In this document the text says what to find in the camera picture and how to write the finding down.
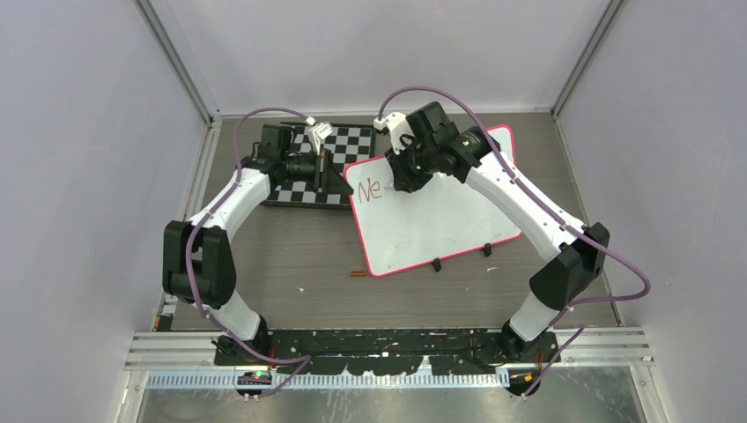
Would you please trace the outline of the pink framed whiteboard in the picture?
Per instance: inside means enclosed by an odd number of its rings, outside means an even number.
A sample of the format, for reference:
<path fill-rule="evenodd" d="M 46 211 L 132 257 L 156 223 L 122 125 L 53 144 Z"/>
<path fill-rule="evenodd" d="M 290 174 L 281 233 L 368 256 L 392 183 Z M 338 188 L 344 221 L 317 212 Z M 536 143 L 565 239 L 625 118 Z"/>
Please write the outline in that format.
<path fill-rule="evenodd" d="M 459 183 L 436 174 L 415 193 L 386 191 L 393 175 L 382 156 L 344 170 L 370 275 L 385 277 L 481 251 L 521 237 L 521 230 L 497 206 Z"/>

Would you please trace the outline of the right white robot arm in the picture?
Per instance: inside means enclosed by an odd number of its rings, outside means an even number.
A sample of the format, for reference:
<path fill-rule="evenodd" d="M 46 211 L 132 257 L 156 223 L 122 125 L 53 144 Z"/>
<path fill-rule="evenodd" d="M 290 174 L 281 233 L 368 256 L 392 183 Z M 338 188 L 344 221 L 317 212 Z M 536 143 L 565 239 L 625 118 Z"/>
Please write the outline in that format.
<path fill-rule="evenodd" d="M 560 312 L 599 277 L 609 230 L 600 223 L 588 226 L 553 203 L 486 130 L 477 125 L 459 130 L 437 101 L 408 115 L 379 116 L 373 127 L 390 138 L 385 158 L 395 190 L 414 193 L 437 174 L 452 176 L 501 210 L 545 261 L 499 336 L 507 359 L 527 360 Z"/>

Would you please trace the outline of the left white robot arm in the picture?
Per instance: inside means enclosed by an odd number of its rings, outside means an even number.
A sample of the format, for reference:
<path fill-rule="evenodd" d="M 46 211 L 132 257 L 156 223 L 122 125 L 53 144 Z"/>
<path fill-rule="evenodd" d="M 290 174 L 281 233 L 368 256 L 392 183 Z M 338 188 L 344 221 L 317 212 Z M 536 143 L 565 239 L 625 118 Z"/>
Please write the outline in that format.
<path fill-rule="evenodd" d="M 250 365 L 263 363 L 271 340 L 266 320 L 241 298 L 231 241 L 249 214 L 285 182 L 311 185 L 322 193 L 350 195 L 351 187 L 323 147 L 333 127 L 307 122 L 311 149 L 292 152 L 297 132 L 291 126 L 266 124 L 251 155 L 240 159 L 229 183 L 200 212 L 166 225 L 162 287 L 194 306 L 225 332 L 219 346 Z"/>

